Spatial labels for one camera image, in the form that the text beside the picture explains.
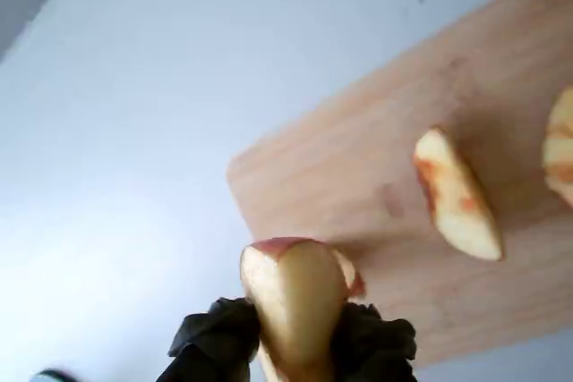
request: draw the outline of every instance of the light wood surface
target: light wood surface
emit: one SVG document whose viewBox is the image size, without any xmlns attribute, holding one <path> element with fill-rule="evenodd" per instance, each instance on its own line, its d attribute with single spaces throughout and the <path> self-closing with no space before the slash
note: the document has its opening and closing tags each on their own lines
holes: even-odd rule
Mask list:
<svg viewBox="0 0 573 382">
<path fill-rule="evenodd" d="M 418 330 L 418 364 L 573 325 L 573 212 L 543 182 L 552 103 L 573 84 L 573 0 L 496 0 L 232 161 L 255 240 L 334 242 L 367 301 Z M 506 259 L 452 249 L 412 165 L 439 124 L 474 169 Z"/>
</svg>

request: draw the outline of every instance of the apple flesh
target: apple flesh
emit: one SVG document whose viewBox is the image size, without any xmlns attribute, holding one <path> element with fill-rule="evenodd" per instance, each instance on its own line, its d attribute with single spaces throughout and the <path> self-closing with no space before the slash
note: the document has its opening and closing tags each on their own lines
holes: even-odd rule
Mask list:
<svg viewBox="0 0 573 382">
<path fill-rule="evenodd" d="M 545 181 L 573 207 L 573 87 L 552 109 L 543 145 Z"/>
<path fill-rule="evenodd" d="M 322 242 L 274 238 L 244 249 L 241 280 L 261 321 L 266 373 L 270 361 L 283 380 L 333 380 L 330 338 L 346 299 L 363 293 L 352 263 Z"/>
<path fill-rule="evenodd" d="M 446 134 L 439 128 L 425 133 L 415 145 L 414 161 L 432 221 L 446 241 L 478 259 L 501 259 L 501 238 L 492 212 Z"/>
</svg>

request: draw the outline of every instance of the partially peeled apple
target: partially peeled apple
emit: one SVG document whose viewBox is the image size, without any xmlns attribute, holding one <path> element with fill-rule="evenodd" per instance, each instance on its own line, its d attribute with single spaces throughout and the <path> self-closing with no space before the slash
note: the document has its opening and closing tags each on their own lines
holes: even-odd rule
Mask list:
<svg viewBox="0 0 573 382">
<path fill-rule="evenodd" d="M 334 380 L 330 338 L 346 300 L 364 294 L 354 265 L 326 243 L 278 237 L 244 249 L 241 280 L 261 321 L 267 376 Z"/>
</svg>

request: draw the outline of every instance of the white surface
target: white surface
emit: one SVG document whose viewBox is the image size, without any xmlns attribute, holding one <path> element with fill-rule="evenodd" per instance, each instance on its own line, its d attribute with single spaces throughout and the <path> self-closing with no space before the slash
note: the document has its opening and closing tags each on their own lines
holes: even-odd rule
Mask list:
<svg viewBox="0 0 573 382">
<path fill-rule="evenodd" d="M 486 1 L 50 0 L 0 65 L 2 380 L 154 380 L 241 293 L 229 158 Z M 572 338 L 421 374 L 567 374 Z"/>
</svg>

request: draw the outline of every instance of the wooden cutting board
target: wooden cutting board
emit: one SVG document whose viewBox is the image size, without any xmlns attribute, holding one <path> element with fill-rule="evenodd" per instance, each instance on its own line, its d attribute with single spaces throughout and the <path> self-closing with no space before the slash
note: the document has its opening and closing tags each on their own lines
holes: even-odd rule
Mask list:
<svg viewBox="0 0 573 382">
<path fill-rule="evenodd" d="M 573 84 L 573 0 L 495 0 L 234 159 L 255 240 L 334 242 L 367 301 L 418 330 L 425 364 L 573 325 L 573 211 L 543 181 L 552 104 Z M 473 167 L 504 233 L 499 263 L 432 227 L 412 166 L 434 124 Z"/>
</svg>

